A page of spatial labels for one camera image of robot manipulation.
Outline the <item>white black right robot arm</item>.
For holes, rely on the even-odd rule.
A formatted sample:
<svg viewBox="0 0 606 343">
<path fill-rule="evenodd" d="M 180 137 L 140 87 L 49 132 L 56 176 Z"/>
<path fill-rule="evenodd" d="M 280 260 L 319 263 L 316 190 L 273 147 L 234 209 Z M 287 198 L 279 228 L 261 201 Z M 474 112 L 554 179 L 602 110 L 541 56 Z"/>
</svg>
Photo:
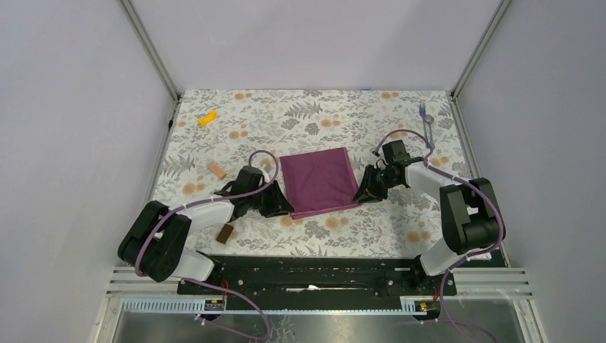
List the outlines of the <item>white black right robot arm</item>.
<svg viewBox="0 0 606 343">
<path fill-rule="evenodd" d="M 419 294 L 438 285 L 438 275 L 462 259 L 497 247 L 505 225 L 487 179 L 463 179 L 435 168 L 423 157 L 413 157 L 403 141 L 382 142 L 374 151 L 383 166 L 369 164 L 353 200 L 381 202 L 394 187 L 417 189 L 439 204 L 442 237 L 425 253 L 415 257 L 409 283 Z"/>
</svg>

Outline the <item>purple cloth napkin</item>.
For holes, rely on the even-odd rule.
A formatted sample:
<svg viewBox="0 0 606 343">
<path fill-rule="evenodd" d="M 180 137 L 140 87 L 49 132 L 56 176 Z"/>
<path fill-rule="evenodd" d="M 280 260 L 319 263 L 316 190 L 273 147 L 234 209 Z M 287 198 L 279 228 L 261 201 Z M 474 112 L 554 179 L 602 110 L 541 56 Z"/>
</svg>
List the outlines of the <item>purple cloth napkin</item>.
<svg viewBox="0 0 606 343">
<path fill-rule="evenodd" d="M 336 148 L 280 158 L 293 219 L 358 207 L 358 190 L 347 149 Z"/>
</svg>

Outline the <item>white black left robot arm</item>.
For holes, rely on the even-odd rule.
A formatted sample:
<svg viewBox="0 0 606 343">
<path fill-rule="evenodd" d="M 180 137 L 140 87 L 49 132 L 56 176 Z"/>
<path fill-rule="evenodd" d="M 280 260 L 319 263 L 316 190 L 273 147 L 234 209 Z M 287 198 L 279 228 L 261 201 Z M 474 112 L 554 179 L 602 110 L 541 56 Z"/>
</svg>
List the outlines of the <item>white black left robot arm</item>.
<svg viewBox="0 0 606 343">
<path fill-rule="evenodd" d="M 209 199 L 173 209 L 156 200 L 147 203 L 122 239 L 117 256 L 155 282 L 170 277 L 194 279 L 203 293 L 214 293 L 222 283 L 220 272 L 211 258 L 187 249 L 186 241 L 197 231 L 221 228 L 251 210 L 272 218 L 289 215 L 294 208 L 276 179 L 244 166 L 235 180 Z"/>
</svg>

